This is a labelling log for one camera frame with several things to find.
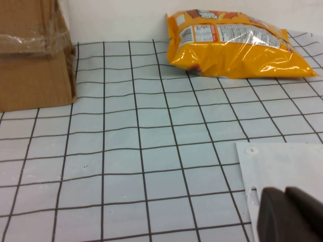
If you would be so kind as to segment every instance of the plastic wrapper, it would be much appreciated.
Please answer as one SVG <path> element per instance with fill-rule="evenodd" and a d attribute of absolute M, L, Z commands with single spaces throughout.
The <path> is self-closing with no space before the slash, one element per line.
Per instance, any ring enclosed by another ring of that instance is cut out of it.
<path fill-rule="evenodd" d="M 190 10 L 168 18 L 167 59 L 202 76 L 313 77 L 286 30 L 243 13 Z"/>
<path fill-rule="evenodd" d="M 57 0 L 1 1 L 0 22 L 2 56 L 54 55 L 71 45 Z"/>

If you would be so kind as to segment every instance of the table surface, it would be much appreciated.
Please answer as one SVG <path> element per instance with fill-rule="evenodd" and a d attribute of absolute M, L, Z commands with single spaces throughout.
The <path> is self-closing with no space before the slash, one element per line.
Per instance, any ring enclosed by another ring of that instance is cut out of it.
<path fill-rule="evenodd" d="M 322 143 L 323 78 L 189 76 L 167 46 L 77 44 L 76 103 L 0 113 L 2 241 L 253 241 L 235 143 Z"/>

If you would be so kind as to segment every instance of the snack bag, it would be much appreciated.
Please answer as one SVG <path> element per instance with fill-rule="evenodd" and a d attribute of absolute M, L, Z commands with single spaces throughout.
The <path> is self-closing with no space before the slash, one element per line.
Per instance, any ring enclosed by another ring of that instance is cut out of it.
<path fill-rule="evenodd" d="M 203 76 L 318 76 L 287 31 L 243 13 L 190 10 L 168 17 L 167 59 Z"/>

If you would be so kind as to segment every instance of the clear plastic tape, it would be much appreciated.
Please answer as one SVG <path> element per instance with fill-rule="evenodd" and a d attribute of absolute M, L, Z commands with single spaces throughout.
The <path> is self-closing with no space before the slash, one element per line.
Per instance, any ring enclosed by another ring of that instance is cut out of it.
<path fill-rule="evenodd" d="M 52 0 L 52 7 L 42 10 L 50 16 L 49 19 L 46 21 L 39 19 L 39 23 L 37 22 L 33 26 L 26 24 L 28 28 L 24 30 L 22 35 L 28 37 L 0 33 L 0 58 L 17 54 L 27 56 L 55 55 L 65 47 L 72 45 L 69 31 L 57 1 Z"/>

